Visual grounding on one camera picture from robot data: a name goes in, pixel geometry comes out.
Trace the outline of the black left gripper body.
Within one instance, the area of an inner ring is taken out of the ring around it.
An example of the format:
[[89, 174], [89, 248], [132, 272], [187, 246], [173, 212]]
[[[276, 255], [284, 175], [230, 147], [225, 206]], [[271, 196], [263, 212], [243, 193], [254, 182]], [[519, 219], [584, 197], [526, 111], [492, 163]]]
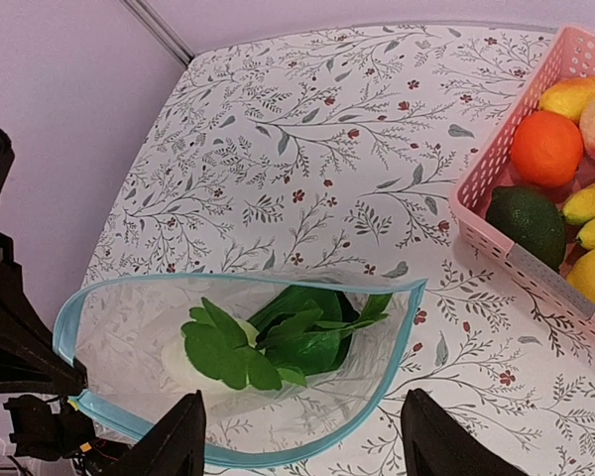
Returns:
[[16, 456], [61, 459], [75, 454], [81, 445], [95, 439], [92, 420], [76, 410], [67, 398], [59, 399], [59, 411], [33, 395], [9, 398], [4, 409], [10, 413]]

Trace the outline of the toy bok choy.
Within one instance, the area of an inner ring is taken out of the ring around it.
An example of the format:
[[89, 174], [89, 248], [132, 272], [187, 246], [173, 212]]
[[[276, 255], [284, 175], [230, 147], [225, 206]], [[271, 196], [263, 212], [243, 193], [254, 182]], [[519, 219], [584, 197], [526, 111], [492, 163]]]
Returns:
[[275, 367], [312, 376], [339, 369], [352, 341], [341, 328], [358, 317], [342, 292], [289, 286], [248, 322], [259, 331], [256, 342]]

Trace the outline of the toy banana bunch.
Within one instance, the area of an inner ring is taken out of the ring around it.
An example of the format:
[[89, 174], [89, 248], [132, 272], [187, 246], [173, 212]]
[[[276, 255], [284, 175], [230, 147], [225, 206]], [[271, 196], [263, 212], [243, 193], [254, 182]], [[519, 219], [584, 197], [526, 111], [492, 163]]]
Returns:
[[595, 249], [595, 182], [573, 193], [561, 208], [564, 221], [579, 231], [575, 242], [586, 250]]

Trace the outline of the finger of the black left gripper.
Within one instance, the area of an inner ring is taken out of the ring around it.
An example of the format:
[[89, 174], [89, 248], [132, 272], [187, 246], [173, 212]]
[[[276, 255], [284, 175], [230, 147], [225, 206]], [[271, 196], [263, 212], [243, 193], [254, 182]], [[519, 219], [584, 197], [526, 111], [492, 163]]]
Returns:
[[78, 395], [85, 387], [83, 366], [54, 352], [52, 332], [24, 293], [13, 240], [0, 233], [0, 394]]

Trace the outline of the green toy avocado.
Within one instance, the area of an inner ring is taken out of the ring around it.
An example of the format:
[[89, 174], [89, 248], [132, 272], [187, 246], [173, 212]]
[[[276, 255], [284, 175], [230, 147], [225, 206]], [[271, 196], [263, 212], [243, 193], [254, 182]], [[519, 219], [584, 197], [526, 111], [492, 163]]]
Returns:
[[485, 220], [555, 272], [566, 251], [565, 225], [544, 195], [523, 186], [498, 186], [492, 190]]

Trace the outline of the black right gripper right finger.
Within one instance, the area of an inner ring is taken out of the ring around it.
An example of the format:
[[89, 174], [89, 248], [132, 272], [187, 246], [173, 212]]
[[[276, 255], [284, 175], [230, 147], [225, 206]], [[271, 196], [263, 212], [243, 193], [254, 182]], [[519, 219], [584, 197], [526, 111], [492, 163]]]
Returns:
[[401, 410], [407, 473], [416, 476], [515, 476], [523, 470], [490, 451], [426, 391], [408, 391]]

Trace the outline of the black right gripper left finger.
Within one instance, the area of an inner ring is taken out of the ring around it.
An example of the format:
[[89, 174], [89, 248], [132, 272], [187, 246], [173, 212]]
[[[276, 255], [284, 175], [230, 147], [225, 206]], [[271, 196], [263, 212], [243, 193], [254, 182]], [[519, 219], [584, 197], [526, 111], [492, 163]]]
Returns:
[[181, 398], [120, 460], [109, 476], [204, 475], [206, 413], [201, 391]]

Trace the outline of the white toy radish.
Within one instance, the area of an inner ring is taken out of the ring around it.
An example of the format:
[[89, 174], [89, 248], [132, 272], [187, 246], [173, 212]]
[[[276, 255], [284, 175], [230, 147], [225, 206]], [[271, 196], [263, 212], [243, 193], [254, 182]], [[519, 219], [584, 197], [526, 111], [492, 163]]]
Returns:
[[186, 390], [223, 396], [249, 384], [246, 364], [228, 348], [224, 333], [213, 325], [190, 321], [162, 351], [168, 375]]

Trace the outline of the pink perforated plastic basket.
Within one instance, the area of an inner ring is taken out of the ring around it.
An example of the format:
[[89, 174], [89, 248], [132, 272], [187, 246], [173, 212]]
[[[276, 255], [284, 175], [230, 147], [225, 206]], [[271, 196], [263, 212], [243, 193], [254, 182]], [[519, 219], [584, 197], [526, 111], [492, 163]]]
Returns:
[[572, 26], [560, 28], [543, 59], [528, 75], [507, 118], [495, 128], [474, 163], [463, 173], [449, 198], [449, 205], [458, 220], [462, 238], [504, 267], [519, 285], [553, 306], [595, 342], [595, 304], [565, 281], [563, 274], [568, 267], [552, 269], [485, 220], [494, 199], [509, 189], [527, 190], [537, 200], [559, 206], [580, 185], [595, 179], [595, 166], [583, 163], [573, 183], [560, 189], [543, 190], [520, 181], [510, 165], [515, 132], [523, 120], [536, 111], [545, 89], [559, 79], [580, 77], [588, 71], [595, 72], [595, 34]]

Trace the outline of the orange toy fruit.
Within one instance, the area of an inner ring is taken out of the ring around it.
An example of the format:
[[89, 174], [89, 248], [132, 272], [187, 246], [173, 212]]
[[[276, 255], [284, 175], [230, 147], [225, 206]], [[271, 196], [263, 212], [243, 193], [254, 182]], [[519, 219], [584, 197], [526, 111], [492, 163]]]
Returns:
[[544, 188], [570, 183], [583, 156], [579, 128], [568, 118], [548, 111], [534, 112], [521, 122], [510, 151], [518, 176]]

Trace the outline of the green toy leaf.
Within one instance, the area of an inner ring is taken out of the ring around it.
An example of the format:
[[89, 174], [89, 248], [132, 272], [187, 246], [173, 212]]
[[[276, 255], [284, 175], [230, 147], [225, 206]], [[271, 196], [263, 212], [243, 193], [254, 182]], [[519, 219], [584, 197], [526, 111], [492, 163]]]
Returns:
[[181, 326], [183, 350], [196, 372], [234, 391], [304, 387], [341, 367], [352, 335], [385, 320], [392, 297], [368, 295], [357, 310], [341, 291], [289, 286], [247, 321], [204, 297]]

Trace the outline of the yellow toy mango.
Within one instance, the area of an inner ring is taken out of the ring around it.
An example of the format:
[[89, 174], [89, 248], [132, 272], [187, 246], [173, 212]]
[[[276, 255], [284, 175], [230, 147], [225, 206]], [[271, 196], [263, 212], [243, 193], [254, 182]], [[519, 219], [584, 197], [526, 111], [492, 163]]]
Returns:
[[595, 99], [595, 76], [564, 79], [548, 88], [539, 109], [561, 115], [578, 124], [587, 105]]

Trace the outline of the clear zip top bag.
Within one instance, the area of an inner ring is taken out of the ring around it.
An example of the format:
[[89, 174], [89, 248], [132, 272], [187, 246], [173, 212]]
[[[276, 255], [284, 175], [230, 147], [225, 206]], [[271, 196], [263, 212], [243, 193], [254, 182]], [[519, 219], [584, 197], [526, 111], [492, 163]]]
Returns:
[[126, 277], [73, 295], [53, 347], [86, 373], [73, 404], [136, 442], [200, 394], [215, 466], [284, 466], [356, 430], [391, 386], [425, 280], [345, 270]]

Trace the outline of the aluminium left frame post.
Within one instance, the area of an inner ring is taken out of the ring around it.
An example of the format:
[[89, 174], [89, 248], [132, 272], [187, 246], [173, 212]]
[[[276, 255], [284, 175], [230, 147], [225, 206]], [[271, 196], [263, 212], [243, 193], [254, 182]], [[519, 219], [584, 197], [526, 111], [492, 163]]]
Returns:
[[121, 3], [178, 63], [184, 68], [189, 66], [194, 53], [149, 1], [121, 0]]

